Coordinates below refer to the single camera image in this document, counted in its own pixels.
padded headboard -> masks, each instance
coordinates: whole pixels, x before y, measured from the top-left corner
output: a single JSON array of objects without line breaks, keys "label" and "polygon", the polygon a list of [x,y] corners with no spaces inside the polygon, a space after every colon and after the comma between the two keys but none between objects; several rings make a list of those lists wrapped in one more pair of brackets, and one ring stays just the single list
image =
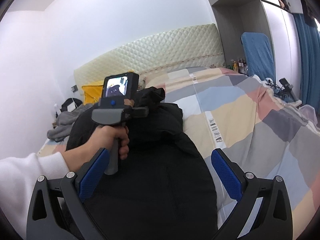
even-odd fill
[{"label": "padded headboard", "polygon": [[185,27],[138,39],[106,52],[74,70],[79,92],[106,76],[134,70],[140,80],[149,74],[190,66],[224,67],[220,35],[215,24]]}]

gray blanket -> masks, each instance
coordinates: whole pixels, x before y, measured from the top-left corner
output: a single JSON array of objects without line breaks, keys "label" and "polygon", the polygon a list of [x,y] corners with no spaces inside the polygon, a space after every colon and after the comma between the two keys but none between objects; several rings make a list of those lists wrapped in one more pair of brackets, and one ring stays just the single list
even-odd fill
[{"label": "gray blanket", "polygon": [[78,108],[73,110],[72,112],[62,112],[57,117],[57,127],[55,129],[49,130],[47,132],[47,137],[50,140],[54,140],[56,142],[62,141],[65,137],[70,135],[72,125],[77,120],[80,114],[82,114],[85,110],[89,109],[93,104],[80,105]]}]

bed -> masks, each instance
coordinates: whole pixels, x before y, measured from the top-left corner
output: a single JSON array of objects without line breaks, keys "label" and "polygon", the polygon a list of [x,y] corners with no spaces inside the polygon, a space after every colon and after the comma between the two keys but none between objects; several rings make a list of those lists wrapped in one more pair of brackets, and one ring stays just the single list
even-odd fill
[{"label": "bed", "polygon": [[[165,102],[183,110],[184,131],[207,163],[217,191],[218,227],[236,202],[214,168],[210,155],[221,148],[246,172],[284,178],[293,216],[293,239],[308,225],[320,204],[320,131],[297,109],[273,96],[256,77],[225,66],[214,24],[148,36],[88,62],[74,72],[77,86],[134,70],[144,87],[162,87]],[[65,149],[66,141],[47,141],[39,155]],[[258,199],[241,235],[249,231]]]},{"label": "bed", "polygon": [[[308,225],[320,204],[320,130],[297,109],[273,96],[258,77],[226,68],[187,68],[160,75],[146,87],[163,87],[165,102],[183,110],[184,131],[207,163],[217,191],[218,227],[231,213],[232,200],[211,164],[221,148],[244,172],[284,178],[293,218],[293,239]],[[258,212],[258,199],[242,234]]]}]

display screen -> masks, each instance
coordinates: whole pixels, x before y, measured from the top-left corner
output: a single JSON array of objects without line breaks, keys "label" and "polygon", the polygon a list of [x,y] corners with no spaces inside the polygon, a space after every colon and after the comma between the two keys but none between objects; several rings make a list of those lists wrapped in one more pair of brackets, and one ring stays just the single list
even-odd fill
[{"label": "display screen", "polygon": [[108,80],[106,97],[125,96],[127,93],[128,77],[111,78]]}]

bottle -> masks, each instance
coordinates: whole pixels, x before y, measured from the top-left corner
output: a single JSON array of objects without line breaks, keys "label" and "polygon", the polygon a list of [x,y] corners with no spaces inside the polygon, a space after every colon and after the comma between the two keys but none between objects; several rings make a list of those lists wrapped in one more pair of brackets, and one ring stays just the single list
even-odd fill
[{"label": "bottle", "polygon": [[59,109],[57,103],[54,103],[54,109],[56,110],[57,115],[59,116],[61,114],[61,110]]},{"label": "bottle", "polygon": [[243,65],[244,65],[244,73],[247,74],[248,73],[248,66],[247,66],[247,62],[245,59],[243,60]]},{"label": "bottle", "polygon": [[241,73],[242,65],[241,65],[241,59],[238,60],[238,72]]},{"label": "bottle", "polygon": [[230,69],[233,70],[234,60],[231,60]]},{"label": "bottle", "polygon": [[244,61],[243,61],[243,58],[240,59],[240,62],[241,62],[241,73],[244,73]]},{"label": "bottle", "polygon": [[233,64],[233,70],[238,72],[238,65],[236,62],[234,62],[234,64]]}]

